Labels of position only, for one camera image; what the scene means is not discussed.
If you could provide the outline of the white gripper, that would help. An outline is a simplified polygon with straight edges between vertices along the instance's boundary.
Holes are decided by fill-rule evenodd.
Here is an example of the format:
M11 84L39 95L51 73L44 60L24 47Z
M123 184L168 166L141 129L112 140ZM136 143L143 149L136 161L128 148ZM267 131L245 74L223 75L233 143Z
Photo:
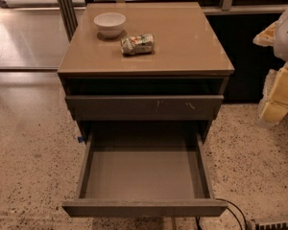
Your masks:
M258 105L258 124L276 126L288 113L288 62L278 71L270 69Z

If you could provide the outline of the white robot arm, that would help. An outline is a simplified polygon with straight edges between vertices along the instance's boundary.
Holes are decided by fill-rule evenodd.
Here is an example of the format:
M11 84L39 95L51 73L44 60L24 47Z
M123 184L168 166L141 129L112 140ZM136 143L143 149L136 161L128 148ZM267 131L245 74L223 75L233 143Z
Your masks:
M262 90L263 98L258 105L258 125L271 128L288 113L288 8L252 42L262 47L271 46L274 55L285 61L279 70L269 70Z

